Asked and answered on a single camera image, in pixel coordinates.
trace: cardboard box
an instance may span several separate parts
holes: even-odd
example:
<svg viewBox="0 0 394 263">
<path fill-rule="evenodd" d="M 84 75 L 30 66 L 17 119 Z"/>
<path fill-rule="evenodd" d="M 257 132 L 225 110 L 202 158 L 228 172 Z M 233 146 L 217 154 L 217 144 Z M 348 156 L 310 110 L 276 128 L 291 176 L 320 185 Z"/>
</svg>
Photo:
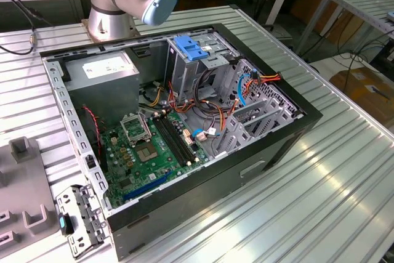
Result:
<svg viewBox="0 0 394 263">
<path fill-rule="evenodd" d="M 330 82 L 343 90 L 346 74 L 347 70 L 338 72 Z M 370 69 L 351 70 L 345 93 L 385 127 L 394 125 L 394 88 Z"/>
</svg>

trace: ribbed metal surface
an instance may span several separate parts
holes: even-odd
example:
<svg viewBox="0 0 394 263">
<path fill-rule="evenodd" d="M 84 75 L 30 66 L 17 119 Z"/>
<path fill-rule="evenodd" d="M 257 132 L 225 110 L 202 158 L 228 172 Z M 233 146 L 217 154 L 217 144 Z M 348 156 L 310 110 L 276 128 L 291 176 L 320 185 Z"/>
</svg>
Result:
<svg viewBox="0 0 394 263">
<path fill-rule="evenodd" d="M 394 30 L 394 22 L 386 16 L 394 11 L 394 0 L 333 0 L 353 14 L 387 33 Z"/>
<path fill-rule="evenodd" d="M 377 262 L 394 241 L 392 136 L 230 7 L 173 13 L 142 34 L 222 22 L 324 115 L 280 164 L 133 254 L 133 262 Z M 27 48 L 29 32 L 0 34 Z M 87 44 L 80 25 L 39 30 L 41 49 Z M 53 195 L 83 184 L 41 62 L 0 55 L 0 143 L 38 140 Z M 114 262 L 109 244 L 82 262 Z M 72 261 L 59 233 L 5 262 Z"/>
</svg>

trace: open computer tower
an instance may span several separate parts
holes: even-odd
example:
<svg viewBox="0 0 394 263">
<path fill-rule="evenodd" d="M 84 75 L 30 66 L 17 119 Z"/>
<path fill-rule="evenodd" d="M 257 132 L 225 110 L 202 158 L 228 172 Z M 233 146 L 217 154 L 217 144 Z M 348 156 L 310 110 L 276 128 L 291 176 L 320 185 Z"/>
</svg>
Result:
<svg viewBox="0 0 394 263">
<path fill-rule="evenodd" d="M 74 258 L 121 260 L 274 166 L 321 113 L 223 25 L 41 54 L 87 185 L 57 197 Z"/>
</svg>

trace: blue pcie slot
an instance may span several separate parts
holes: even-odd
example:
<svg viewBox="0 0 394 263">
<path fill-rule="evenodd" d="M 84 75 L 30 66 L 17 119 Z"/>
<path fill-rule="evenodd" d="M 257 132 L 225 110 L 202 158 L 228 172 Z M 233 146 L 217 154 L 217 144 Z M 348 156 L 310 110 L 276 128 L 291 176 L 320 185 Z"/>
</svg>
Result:
<svg viewBox="0 0 394 263">
<path fill-rule="evenodd" d="M 138 189 L 135 189 L 135 190 L 129 192 L 128 194 L 123 195 L 123 200 L 124 201 L 130 200 L 130 199 L 132 199 L 132 198 L 134 198 L 136 196 L 139 196 L 139 195 L 149 191 L 150 189 L 152 189 L 152 188 L 154 188 L 156 186 L 159 186 L 159 185 L 165 183 L 167 181 L 167 178 L 171 174 L 172 174 L 172 171 L 168 172 L 167 174 L 165 174 L 164 176 L 160 177 L 159 179 L 150 182 L 149 184 L 146 184 L 146 185 L 144 185 L 144 186 L 142 186 L 142 187 L 140 187 Z"/>
</svg>

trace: gray plastic tray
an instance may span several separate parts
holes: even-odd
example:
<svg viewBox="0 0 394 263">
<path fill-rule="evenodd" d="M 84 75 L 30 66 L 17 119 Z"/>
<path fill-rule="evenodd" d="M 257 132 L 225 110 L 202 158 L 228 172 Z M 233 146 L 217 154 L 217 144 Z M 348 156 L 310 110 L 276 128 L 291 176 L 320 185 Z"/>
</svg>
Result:
<svg viewBox="0 0 394 263">
<path fill-rule="evenodd" d="M 59 229 L 39 147 L 26 137 L 0 147 L 0 258 Z"/>
</svg>

